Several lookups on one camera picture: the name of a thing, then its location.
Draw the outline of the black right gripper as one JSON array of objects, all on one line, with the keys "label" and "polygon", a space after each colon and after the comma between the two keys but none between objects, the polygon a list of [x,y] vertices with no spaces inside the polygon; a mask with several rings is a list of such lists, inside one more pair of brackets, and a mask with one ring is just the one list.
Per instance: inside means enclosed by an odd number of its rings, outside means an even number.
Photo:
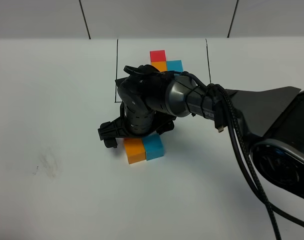
[{"label": "black right gripper", "polygon": [[174,129],[175,116],[169,114],[163,100],[148,99],[147,112],[140,112],[132,103],[122,102],[120,116],[104,122],[98,129],[107,148],[117,148],[117,139],[143,138],[153,132],[161,135]]}]

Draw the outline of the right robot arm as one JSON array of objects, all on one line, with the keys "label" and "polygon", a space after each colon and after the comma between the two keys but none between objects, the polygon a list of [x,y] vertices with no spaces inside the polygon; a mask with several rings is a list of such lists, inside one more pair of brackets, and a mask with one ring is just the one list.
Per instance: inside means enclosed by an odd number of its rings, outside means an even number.
[{"label": "right robot arm", "polygon": [[304,91],[288,86],[265,91],[204,85],[184,71],[126,66],[117,79],[120,116],[101,124],[107,148],[117,139],[162,134],[177,117],[199,115],[222,131],[232,123],[258,172],[270,183],[304,198]]}]

